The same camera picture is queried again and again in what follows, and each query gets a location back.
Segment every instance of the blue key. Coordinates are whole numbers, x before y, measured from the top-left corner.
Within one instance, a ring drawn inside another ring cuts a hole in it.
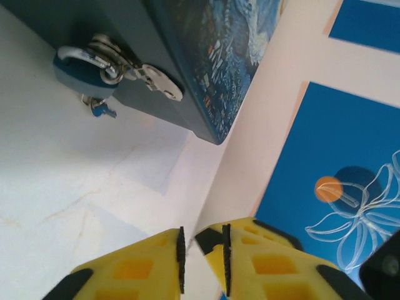
[[[93,98],[90,103],[90,110],[95,117],[102,116],[103,114],[107,114],[110,117],[116,118],[117,113],[110,109],[108,105],[102,99]]]

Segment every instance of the orange circle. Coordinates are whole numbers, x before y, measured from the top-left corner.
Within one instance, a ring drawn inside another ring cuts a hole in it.
[[[335,177],[321,177],[315,184],[315,196],[322,202],[334,202],[343,195],[343,186]]]

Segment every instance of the white flower outline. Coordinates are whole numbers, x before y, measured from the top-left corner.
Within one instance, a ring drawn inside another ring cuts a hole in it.
[[[378,236],[383,241],[386,241],[392,235],[389,231],[385,230],[380,225],[400,228],[400,219],[373,211],[373,209],[378,208],[400,208],[400,165],[396,158],[396,155],[398,153],[400,153],[400,150],[397,150],[395,153],[392,154],[392,163],[384,164],[383,166],[381,166],[375,178],[366,186],[354,184],[351,182],[341,182],[342,186],[353,186],[359,189],[362,192],[361,202],[358,199],[354,199],[353,197],[347,195],[342,191],[336,190],[334,188],[334,184],[336,182],[325,182],[317,188],[317,190],[319,191],[319,195],[327,200],[327,203],[330,205],[333,212],[324,216],[315,225],[306,226],[304,229],[311,238],[317,241],[322,241],[326,243],[334,243],[340,241],[336,251],[337,264],[347,274],[349,274],[352,270],[361,265],[362,261],[359,261],[359,258],[364,251],[364,247],[369,236],[372,239],[372,247],[370,253],[367,254],[368,256],[371,255],[378,247]],[[378,197],[370,200],[368,187],[370,187],[375,181],[377,181],[378,177],[386,171],[386,187],[383,189],[382,193]],[[393,180],[397,182],[397,193],[391,199],[386,199],[391,190],[391,187],[393,186]],[[336,205],[328,201],[329,198],[326,195],[327,193],[338,196],[339,199],[337,201],[343,201],[352,208],[358,207],[357,213],[353,215],[349,214],[348,212],[341,211],[336,207]],[[336,216],[342,217],[345,220],[345,223],[337,228],[333,228],[330,230],[318,230],[319,225],[324,222],[327,223],[327,219],[335,218]],[[357,238],[354,245],[354,254],[351,261],[346,264],[343,261],[342,255],[343,245],[348,237],[355,231],[357,233]],[[329,235],[334,234],[336,234],[337,236],[329,237]]]

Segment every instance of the white wall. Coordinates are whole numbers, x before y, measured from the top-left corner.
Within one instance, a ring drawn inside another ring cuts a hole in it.
[[[0,299],[169,228],[189,239],[225,145],[120,105],[92,117],[54,50],[0,7]]]
[[[400,106],[400,55],[322,34],[336,3],[288,3],[242,105],[197,230],[254,213],[293,121],[303,81]],[[200,257],[197,262],[203,263]],[[214,290],[198,299],[213,299],[216,280],[209,269],[201,277],[201,286],[214,285]]]

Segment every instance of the black edge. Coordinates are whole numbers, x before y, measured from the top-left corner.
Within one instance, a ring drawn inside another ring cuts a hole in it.
[[[317,271],[342,300],[373,300],[342,271],[324,264],[318,265]]]
[[[231,225],[222,225],[222,241],[224,245],[224,271],[226,283],[226,296],[231,295]]]
[[[196,234],[195,239],[204,255],[211,253],[216,245],[223,244],[222,233],[212,228],[206,228]]]
[[[82,269],[67,275],[43,300],[73,300],[92,275],[92,269]]]
[[[400,294],[400,231],[394,233],[360,267],[366,292],[375,300],[398,299]]]
[[[279,230],[278,228],[272,227],[264,222],[261,222],[260,220],[254,219],[252,220],[253,223],[257,226],[260,226],[264,229],[267,229],[269,231],[272,231],[273,233],[276,233],[282,237],[284,237],[285,239],[287,239],[295,249],[303,251],[304,252],[304,248],[303,245],[301,244],[301,242],[294,236],[291,236],[290,234],[287,234],[284,231]]]
[[[179,264],[179,288],[181,290],[181,294],[184,294],[186,246],[185,233],[182,226],[179,228],[179,234],[177,235],[176,239],[176,260]]]

